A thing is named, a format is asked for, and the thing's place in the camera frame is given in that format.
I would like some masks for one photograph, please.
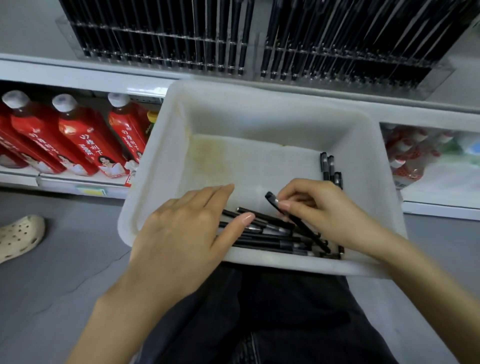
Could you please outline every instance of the hand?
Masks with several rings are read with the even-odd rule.
[[[325,239],[377,259],[393,235],[328,181],[294,179],[277,199],[282,210],[314,226]]]
[[[255,218],[247,212],[216,237],[233,184],[188,191],[165,202],[146,220],[133,243],[127,274],[148,299],[173,306],[196,291]]]

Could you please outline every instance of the yellow bottle cap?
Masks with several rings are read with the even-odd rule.
[[[152,123],[155,124],[156,119],[158,117],[158,111],[149,111],[147,113],[148,120]]]

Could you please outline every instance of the fingernail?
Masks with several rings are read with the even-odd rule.
[[[255,219],[255,215],[252,212],[245,212],[244,214],[241,214],[241,223],[244,226],[250,225],[250,223]]]
[[[285,210],[285,211],[290,210],[290,205],[291,205],[291,201],[289,201],[289,200],[280,201],[278,203],[278,207],[282,210]]]

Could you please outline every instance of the white plastic bin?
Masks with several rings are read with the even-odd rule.
[[[227,208],[275,211],[265,200],[295,177],[320,179],[319,155],[335,156],[345,192],[384,226],[405,234],[379,125],[335,99],[213,82],[168,89],[119,217],[132,245],[145,219],[187,190],[235,183]],[[374,260],[346,250],[344,260],[233,247],[225,260],[317,273],[384,277]]]

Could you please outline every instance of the shoe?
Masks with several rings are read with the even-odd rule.
[[[45,220],[29,215],[0,228],[0,264],[35,248],[45,233]]]

